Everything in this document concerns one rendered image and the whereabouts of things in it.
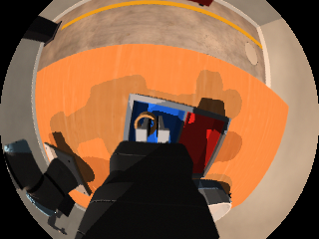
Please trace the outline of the bronze bushing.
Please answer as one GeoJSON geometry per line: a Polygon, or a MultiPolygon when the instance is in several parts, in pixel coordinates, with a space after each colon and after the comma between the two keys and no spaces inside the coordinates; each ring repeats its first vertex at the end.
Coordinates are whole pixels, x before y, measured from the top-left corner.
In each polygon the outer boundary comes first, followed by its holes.
{"type": "Polygon", "coordinates": [[[153,134],[153,133],[156,131],[156,129],[157,129],[157,118],[156,118],[156,116],[155,116],[153,113],[151,113],[151,112],[143,112],[143,113],[141,113],[141,114],[138,116],[138,118],[136,119],[136,121],[135,121],[135,128],[137,128],[137,126],[141,126],[141,124],[140,124],[140,119],[141,119],[141,118],[145,118],[145,117],[150,118],[150,119],[153,120],[153,122],[155,123],[155,124],[151,127],[151,132],[150,132],[150,135],[151,135],[151,134],[153,134]]]}

